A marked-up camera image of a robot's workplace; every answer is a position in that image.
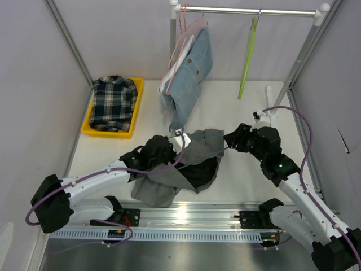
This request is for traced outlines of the grey garment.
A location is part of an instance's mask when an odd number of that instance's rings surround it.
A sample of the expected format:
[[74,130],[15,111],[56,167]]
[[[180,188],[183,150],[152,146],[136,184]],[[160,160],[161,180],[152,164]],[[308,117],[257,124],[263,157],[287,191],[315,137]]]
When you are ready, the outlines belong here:
[[208,189],[217,177],[220,163],[217,167],[210,162],[183,170],[175,165],[165,173],[144,176],[135,181],[131,197],[152,207],[169,207],[181,190],[198,194]]

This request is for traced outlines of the white skirt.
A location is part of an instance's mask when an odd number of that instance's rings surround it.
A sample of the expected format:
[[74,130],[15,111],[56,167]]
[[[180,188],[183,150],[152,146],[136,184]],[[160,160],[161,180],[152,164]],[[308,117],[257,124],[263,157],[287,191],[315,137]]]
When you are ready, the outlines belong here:
[[193,43],[194,43],[195,36],[190,35],[189,38],[185,39],[185,44],[182,46],[180,53],[178,55],[178,59],[172,65],[172,67],[166,72],[164,78],[161,80],[160,86],[158,88],[158,96],[159,96],[159,104],[160,104],[160,114],[163,114],[166,110],[166,84],[171,82],[171,79],[175,76],[180,68],[181,64],[184,62],[186,56],[188,55]]

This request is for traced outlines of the light blue denim skirt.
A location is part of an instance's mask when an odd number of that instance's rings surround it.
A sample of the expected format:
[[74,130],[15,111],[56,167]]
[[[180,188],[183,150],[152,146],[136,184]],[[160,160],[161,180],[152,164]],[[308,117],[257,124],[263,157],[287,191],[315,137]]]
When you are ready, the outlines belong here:
[[165,109],[173,111],[169,130],[182,129],[202,92],[202,83],[213,66],[209,28],[200,29],[188,55],[179,62],[174,78],[168,81],[161,94]]

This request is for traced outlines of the pink wire hanger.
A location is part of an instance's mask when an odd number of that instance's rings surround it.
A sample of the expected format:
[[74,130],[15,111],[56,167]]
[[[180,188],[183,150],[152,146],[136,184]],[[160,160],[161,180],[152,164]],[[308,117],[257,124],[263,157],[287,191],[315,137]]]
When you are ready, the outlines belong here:
[[[184,24],[182,23],[182,11],[183,7],[179,1],[169,1],[170,6],[170,59],[166,72],[172,67],[175,61],[178,59],[178,55],[182,46],[184,46],[186,34],[184,34]],[[166,94],[168,94],[168,88],[170,83],[166,84]]]
[[170,60],[165,74],[159,86],[159,92],[169,94],[170,84],[175,75],[190,53],[191,47],[195,42],[195,34],[198,34],[202,27],[207,26],[204,22],[204,14],[200,14],[194,21],[187,23],[185,10],[178,13],[178,18],[172,20],[172,43],[170,49]]

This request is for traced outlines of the blue plastic hanger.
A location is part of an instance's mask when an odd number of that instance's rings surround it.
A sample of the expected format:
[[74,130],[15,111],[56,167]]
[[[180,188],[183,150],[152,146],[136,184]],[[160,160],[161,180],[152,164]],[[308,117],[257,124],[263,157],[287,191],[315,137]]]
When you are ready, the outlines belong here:
[[186,134],[190,142],[184,149],[184,154],[177,164],[177,169],[183,170],[204,163],[215,162],[216,166],[228,149],[224,141],[224,131],[218,129],[196,130]]

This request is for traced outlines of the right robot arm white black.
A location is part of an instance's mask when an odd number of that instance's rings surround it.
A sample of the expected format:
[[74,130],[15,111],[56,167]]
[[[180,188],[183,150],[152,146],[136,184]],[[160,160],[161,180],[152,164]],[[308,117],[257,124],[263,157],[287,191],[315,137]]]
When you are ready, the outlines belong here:
[[273,225],[284,229],[311,253],[318,270],[348,270],[360,265],[360,229],[351,229],[337,217],[303,180],[302,171],[281,149],[275,128],[252,128],[240,124],[224,136],[231,149],[249,153],[259,162],[263,175],[296,206],[294,214],[277,199],[264,202],[268,207],[258,213],[264,228]]

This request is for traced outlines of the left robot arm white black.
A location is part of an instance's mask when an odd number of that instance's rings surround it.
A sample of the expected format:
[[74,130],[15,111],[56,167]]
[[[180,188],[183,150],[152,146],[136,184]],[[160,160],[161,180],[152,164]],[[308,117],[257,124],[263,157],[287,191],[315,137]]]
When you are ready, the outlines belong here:
[[122,220],[122,207],[113,196],[96,203],[83,204],[90,195],[145,176],[175,169],[189,144],[188,137],[177,133],[169,138],[155,135],[145,145],[92,173],[76,177],[47,176],[30,201],[25,217],[30,226],[40,226],[45,234],[62,229],[71,222],[90,222],[115,226]]

